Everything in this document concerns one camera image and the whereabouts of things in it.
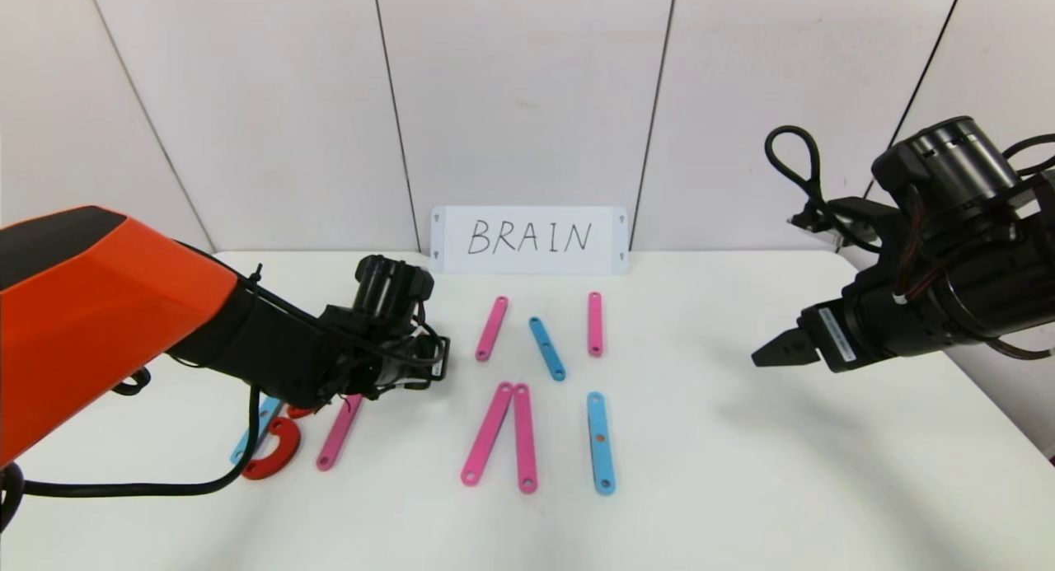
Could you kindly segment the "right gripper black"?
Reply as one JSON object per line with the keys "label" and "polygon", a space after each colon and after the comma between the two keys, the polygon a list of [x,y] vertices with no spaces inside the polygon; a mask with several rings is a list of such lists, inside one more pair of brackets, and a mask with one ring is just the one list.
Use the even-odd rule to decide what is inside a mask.
{"label": "right gripper black", "polygon": [[912,320],[907,303],[887,285],[849,284],[840,297],[804,309],[797,323],[751,353],[757,367],[805,366],[820,361],[830,372],[855,372],[897,356]]}

